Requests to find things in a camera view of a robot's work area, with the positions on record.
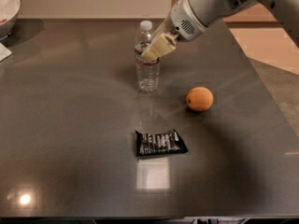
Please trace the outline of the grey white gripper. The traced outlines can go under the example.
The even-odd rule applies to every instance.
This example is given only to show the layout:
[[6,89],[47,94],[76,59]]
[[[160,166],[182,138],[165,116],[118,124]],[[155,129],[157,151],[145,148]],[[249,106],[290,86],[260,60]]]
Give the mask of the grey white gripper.
[[162,21],[153,32],[151,43],[142,52],[142,57],[149,62],[155,61],[174,51],[176,40],[190,42],[205,31],[206,27],[196,18],[190,1],[179,0],[171,8],[166,21]]

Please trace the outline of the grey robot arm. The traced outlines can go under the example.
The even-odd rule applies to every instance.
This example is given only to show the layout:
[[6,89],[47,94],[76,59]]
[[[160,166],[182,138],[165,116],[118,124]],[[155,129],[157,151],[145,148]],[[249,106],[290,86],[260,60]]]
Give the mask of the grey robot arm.
[[299,0],[178,0],[153,33],[142,57],[150,62],[162,58],[174,51],[178,42],[193,41],[217,20],[256,3],[262,4],[299,46]]

